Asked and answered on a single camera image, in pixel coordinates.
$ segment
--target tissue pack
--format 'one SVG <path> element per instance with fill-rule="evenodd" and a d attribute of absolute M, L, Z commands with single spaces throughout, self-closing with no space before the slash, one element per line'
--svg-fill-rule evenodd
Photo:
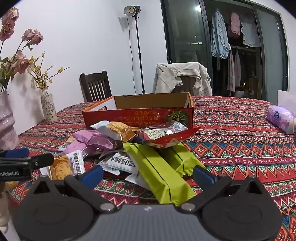
<path fill-rule="evenodd" d="M 277 105 L 269 106 L 267 119 L 287 134 L 294 134 L 295 116 L 291 111 Z"/>

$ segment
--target pink vase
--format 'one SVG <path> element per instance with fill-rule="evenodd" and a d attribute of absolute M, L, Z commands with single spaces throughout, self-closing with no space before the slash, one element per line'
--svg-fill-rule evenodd
<path fill-rule="evenodd" d="M 14 123 L 7 91 L 3 91 L 0 93 L 0 149 L 12 150 L 20 143 L 13 128 Z"/>

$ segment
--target chair backrest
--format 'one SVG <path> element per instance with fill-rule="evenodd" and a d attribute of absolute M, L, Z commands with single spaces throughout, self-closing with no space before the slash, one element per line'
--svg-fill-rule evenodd
<path fill-rule="evenodd" d="M 87 102 L 100 101 L 112 96 L 107 71 L 101 74 L 81 74 L 79 81 Z"/>

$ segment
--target beige jacket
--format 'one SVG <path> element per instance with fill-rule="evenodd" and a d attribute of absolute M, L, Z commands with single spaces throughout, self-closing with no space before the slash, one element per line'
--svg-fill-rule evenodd
<path fill-rule="evenodd" d="M 181 76 L 195 78 L 193 85 L 195 96 L 212 96 L 211 79 L 207 68 L 198 62 L 157 64 L 153 93 L 172 92 L 176 86 L 183 85 Z"/>

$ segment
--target patterned tablecloth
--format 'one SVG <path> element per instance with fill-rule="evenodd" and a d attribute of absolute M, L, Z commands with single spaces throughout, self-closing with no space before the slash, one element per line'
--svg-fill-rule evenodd
<path fill-rule="evenodd" d="M 283 214 L 277 240 L 295 240 L 296 142 L 294 136 L 266 120 L 270 103 L 231 97 L 193 97 L 193 103 L 194 123 L 201 129 L 187 139 L 186 147 L 214 174 L 225 173 L 233 179 L 256 175 Z M 29 148 L 30 155 L 57 155 L 58 147 L 85 127 L 81 111 L 91 105 L 82 103 L 60 111 L 57 121 L 40 123 L 21 134 L 19 147 Z M 86 162 L 86 169 L 93 164 Z M 36 170 L 32 180 L 20 181 L 9 191 L 10 199 L 21 202 L 39 175 Z M 194 183 L 191 186 L 201 192 Z M 116 205 L 156 203 L 150 191 L 122 180 L 103 179 L 95 191 Z"/>

